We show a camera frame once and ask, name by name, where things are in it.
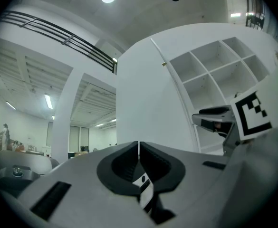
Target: metal railing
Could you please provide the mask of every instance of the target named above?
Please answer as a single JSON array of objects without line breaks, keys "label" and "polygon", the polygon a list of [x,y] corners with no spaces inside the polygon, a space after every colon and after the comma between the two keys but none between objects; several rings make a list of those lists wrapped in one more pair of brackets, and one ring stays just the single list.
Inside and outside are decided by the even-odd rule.
[{"label": "metal railing", "polygon": [[247,0],[246,27],[262,31],[265,19],[265,4],[263,0]]},{"label": "metal railing", "polygon": [[88,41],[56,24],[39,19],[36,16],[10,10],[6,10],[1,14],[0,22],[17,25],[47,36],[62,45],[84,54],[86,57],[115,73],[117,63],[109,55]]}]

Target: white wall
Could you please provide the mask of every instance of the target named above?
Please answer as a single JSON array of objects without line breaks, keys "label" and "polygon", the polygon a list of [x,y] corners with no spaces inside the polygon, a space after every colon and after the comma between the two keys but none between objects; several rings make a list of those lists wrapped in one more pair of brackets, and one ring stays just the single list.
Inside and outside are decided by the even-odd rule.
[{"label": "white wall", "polygon": [[205,22],[227,23],[226,0],[200,0],[205,12]]},{"label": "white wall", "polygon": [[92,152],[94,148],[102,150],[117,143],[116,128],[99,129],[97,127],[89,129],[89,150]]},{"label": "white wall", "polygon": [[10,139],[22,142],[25,149],[28,144],[34,145],[37,151],[46,146],[48,120],[21,113],[0,102],[0,131],[4,124],[9,127]]},{"label": "white wall", "polygon": [[118,49],[110,45],[108,42],[105,42],[103,45],[101,45],[100,50],[105,52],[111,58],[115,59],[118,59],[122,55],[122,53]]},{"label": "white wall", "polygon": [[107,145],[115,145],[117,143],[117,139],[116,139],[116,128],[112,127],[112,128],[108,128],[103,130],[104,131],[104,135],[105,135],[105,141]]}]

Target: white shelving unit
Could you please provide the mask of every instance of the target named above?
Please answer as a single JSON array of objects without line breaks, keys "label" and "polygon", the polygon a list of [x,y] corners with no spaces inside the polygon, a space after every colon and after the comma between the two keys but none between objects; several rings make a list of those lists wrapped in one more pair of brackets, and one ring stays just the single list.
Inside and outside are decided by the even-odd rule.
[{"label": "white shelving unit", "polygon": [[263,80],[267,75],[269,75],[268,70],[256,55],[246,57],[243,61],[248,65],[258,81]]},{"label": "white shelving unit", "polygon": [[239,39],[236,37],[223,40],[240,58],[252,56],[253,52]]},{"label": "white shelving unit", "polygon": [[176,57],[171,61],[171,64],[182,82],[206,73],[205,68],[190,52]]},{"label": "white shelving unit", "polygon": [[221,41],[215,41],[199,47],[192,50],[192,53],[209,71],[237,61],[237,57]]},{"label": "white shelving unit", "polygon": [[195,113],[199,110],[217,105],[225,105],[218,86],[209,74],[204,74],[183,83]]},{"label": "white shelving unit", "polygon": [[237,92],[243,93],[256,84],[253,75],[240,61],[211,71],[211,76],[217,82],[227,104]]},{"label": "white shelving unit", "polygon": [[[215,41],[171,60],[193,106],[199,110],[228,105],[237,92],[243,93],[268,75],[256,55],[236,37]],[[200,152],[220,154],[224,138],[193,126]]]}]

